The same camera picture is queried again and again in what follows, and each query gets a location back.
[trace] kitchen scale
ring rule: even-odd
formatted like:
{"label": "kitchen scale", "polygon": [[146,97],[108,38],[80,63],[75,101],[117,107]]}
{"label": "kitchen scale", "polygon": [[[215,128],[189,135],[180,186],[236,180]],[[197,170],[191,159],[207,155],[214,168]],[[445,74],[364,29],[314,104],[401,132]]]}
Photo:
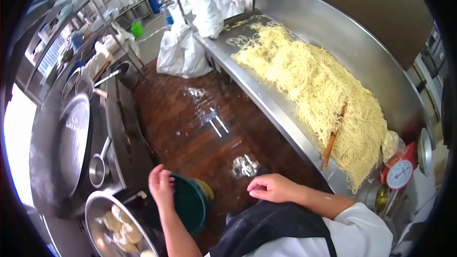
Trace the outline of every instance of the kitchen scale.
{"label": "kitchen scale", "polygon": [[417,142],[408,144],[405,149],[390,158],[381,173],[381,183],[388,185],[392,190],[401,189],[411,180],[418,165],[427,177],[432,169],[432,159],[430,136],[425,128],[422,129]]}

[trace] wooden stick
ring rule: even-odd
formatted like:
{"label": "wooden stick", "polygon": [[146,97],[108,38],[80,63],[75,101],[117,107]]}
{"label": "wooden stick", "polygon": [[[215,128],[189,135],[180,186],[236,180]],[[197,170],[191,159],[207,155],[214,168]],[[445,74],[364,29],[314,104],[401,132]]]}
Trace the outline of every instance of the wooden stick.
{"label": "wooden stick", "polygon": [[105,64],[103,64],[103,66],[101,66],[101,68],[97,71],[97,73],[95,74],[95,76],[93,77],[93,81],[96,82],[98,80],[98,78],[101,76],[101,74],[106,70],[106,68],[109,66],[109,64],[111,64],[110,61],[107,61]]}
{"label": "wooden stick", "polygon": [[[340,125],[343,121],[344,113],[346,112],[346,106],[347,106],[347,102],[343,105],[343,108],[341,109],[340,117],[338,118],[338,122],[340,123]],[[325,148],[325,150],[322,153],[322,159],[323,159],[322,169],[323,170],[327,169],[328,160],[330,159],[330,153],[332,152],[333,143],[335,142],[335,138],[336,138],[336,135],[338,134],[338,130],[340,130],[339,127],[335,132],[332,132],[332,134],[330,135],[330,139],[328,140],[327,147]]]}

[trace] person's hand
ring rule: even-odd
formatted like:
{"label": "person's hand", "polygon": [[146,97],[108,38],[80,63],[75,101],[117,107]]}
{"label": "person's hand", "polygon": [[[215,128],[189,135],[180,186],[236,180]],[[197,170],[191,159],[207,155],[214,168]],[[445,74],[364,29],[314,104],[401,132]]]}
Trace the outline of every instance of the person's hand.
{"label": "person's hand", "polygon": [[173,210],[174,178],[171,172],[164,170],[162,164],[155,167],[149,174],[149,191],[157,204],[159,212]]}
{"label": "person's hand", "polygon": [[284,203],[294,201],[299,187],[299,184],[280,174],[269,174],[255,177],[248,185],[248,192],[258,199]]}

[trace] green bucket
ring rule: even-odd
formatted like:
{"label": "green bucket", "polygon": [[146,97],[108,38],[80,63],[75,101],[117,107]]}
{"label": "green bucket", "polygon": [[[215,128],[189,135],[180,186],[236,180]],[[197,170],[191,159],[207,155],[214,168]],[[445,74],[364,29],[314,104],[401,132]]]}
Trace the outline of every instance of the green bucket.
{"label": "green bucket", "polygon": [[[203,229],[208,210],[214,199],[211,188],[203,181],[184,178],[178,174],[174,177],[174,209],[184,227],[190,234],[197,234]],[[161,230],[159,212],[156,205],[147,209],[145,219],[156,229]]]}
{"label": "green bucket", "polygon": [[130,31],[135,37],[141,37],[144,34],[143,27],[141,26],[141,22],[137,22],[130,27]]}

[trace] white sleeve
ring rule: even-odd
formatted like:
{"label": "white sleeve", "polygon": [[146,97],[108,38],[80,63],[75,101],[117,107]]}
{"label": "white sleeve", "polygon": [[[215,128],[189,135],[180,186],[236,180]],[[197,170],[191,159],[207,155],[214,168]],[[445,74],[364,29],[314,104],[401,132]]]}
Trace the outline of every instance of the white sleeve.
{"label": "white sleeve", "polygon": [[356,203],[334,220],[323,217],[338,256],[389,256],[393,235],[384,221],[364,204]]}

